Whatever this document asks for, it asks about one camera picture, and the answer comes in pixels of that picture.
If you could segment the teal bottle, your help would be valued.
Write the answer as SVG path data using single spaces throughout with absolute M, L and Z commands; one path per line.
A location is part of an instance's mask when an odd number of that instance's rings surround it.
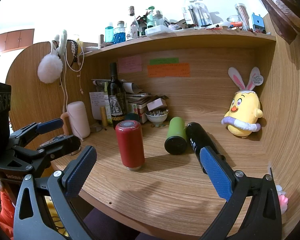
M 114 27 L 110 24 L 105 28 L 104 41 L 110 43 L 113 41 L 114 37 Z

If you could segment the orange sticky note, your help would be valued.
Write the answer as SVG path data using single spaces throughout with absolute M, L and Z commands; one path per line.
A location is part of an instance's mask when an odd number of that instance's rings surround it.
M 169 63 L 147 66 L 148 77 L 190 77 L 189 63 Z

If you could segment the white paper note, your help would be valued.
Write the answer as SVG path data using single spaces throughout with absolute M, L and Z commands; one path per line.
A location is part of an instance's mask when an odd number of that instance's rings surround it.
M 95 120 L 101 120 L 101 111 L 100 108 L 105 106 L 104 103 L 104 92 L 90 92 L 90 103 L 91 103 L 91 111 L 93 114 L 93 118 Z

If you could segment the yellow chick plush toy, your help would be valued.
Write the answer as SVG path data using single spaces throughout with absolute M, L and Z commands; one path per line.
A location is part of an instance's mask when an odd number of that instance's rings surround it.
M 230 67 L 228 75 L 239 90 L 234 94 L 229 110 L 222 118 L 221 124 L 225 125 L 231 134 L 246 138 L 261 129 L 261 125 L 257 121 L 263 117 L 263 112 L 254 88 L 262 85 L 263 76 L 259 68 L 254 67 L 250 72 L 248 84 L 245 85 L 236 68 Z

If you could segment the yellow tube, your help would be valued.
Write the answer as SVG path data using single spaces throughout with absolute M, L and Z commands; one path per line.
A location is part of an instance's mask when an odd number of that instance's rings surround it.
M 107 127 L 108 126 L 108 119 L 107 119 L 105 106 L 100 107 L 100 114 L 101 114 L 102 126 Z

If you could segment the green thermos cup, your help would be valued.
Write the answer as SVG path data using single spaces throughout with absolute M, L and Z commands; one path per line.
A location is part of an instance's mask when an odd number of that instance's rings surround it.
M 187 136 L 185 122 L 181 117 L 176 116 L 170 120 L 164 147 L 172 155 L 180 155 L 186 151 Z

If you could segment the stack of books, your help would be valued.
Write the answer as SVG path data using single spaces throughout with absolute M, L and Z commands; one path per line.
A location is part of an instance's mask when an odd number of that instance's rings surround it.
M 139 122 L 144 124 L 148 121 L 147 115 L 161 116 L 169 112 L 164 96 L 146 93 L 126 94 L 128 114 L 136 114 Z

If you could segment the green sticky note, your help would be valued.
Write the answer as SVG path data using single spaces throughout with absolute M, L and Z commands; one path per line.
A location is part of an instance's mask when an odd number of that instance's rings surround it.
M 150 59 L 149 61 L 150 65 L 174 64 L 174 63 L 179 63 L 178 57 L 156 58 L 156 59 Z

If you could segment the black thermos bottle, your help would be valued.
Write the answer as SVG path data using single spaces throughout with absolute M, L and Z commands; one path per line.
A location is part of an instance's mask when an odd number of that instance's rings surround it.
M 206 174 L 205 169 L 203 168 L 203 165 L 200 161 L 200 151 L 205 146 L 210 146 L 214 152 L 219 155 L 219 158 L 222 160 L 225 160 L 225 156 L 221 155 L 215 145 L 215 143 L 212 141 L 208 133 L 203 129 L 201 124 L 197 122 L 190 122 L 187 124 L 185 128 L 186 136 L 189 140 L 189 143 L 191 145 L 191 148 L 193 149 L 199 164 L 201 166 L 202 171 Z

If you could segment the white fluffy earmuffs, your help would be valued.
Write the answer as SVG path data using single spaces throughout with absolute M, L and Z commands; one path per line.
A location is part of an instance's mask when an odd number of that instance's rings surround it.
M 63 71 L 63 62 L 61 56 L 65 54 L 67 45 L 67 31 L 63 30 L 61 38 L 56 36 L 55 41 L 59 41 L 58 47 L 55 46 L 54 42 L 50 42 L 50 52 L 45 55 L 37 70 L 38 78 L 43 83 L 54 83 L 61 76 Z

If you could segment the red thermos cup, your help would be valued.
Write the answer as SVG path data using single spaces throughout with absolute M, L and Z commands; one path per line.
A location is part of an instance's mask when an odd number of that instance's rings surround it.
M 115 131 L 123 165 L 130 171 L 139 170 L 145 163 L 141 124 L 124 120 L 116 125 Z

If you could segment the white plastic box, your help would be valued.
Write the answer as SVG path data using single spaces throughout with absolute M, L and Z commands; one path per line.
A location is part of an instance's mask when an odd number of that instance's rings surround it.
M 147 28 L 145 30 L 145 35 L 150 37 L 154 35 L 159 35 L 159 34 L 165 34 L 165 33 L 173 33 L 174 31 L 169 29 L 168 27 L 164 25 L 157 25 L 154 27 Z

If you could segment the blue glass bottle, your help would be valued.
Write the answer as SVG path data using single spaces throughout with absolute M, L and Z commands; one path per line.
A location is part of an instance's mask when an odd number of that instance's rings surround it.
M 126 41 L 125 22 L 119 21 L 117 27 L 114 29 L 113 43 L 118 44 Z

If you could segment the small round mirror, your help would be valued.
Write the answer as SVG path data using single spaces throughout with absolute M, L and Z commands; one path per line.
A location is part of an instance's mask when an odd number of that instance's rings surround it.
M 90 127 L 90 132 L 91 133 L 97 133 L 102 131 L 103 127 L 102 126 L 91 126 Z

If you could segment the blue pencil sharpener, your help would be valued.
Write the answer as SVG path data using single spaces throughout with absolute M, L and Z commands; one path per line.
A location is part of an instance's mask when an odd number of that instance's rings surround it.
M 253 31 L 256 33 L 266 34 L 266 28 L 264 26 L 263 18 L 260 15 L 256 15 L 254 12 L 251 15 L 251 20 L 253 24 Z

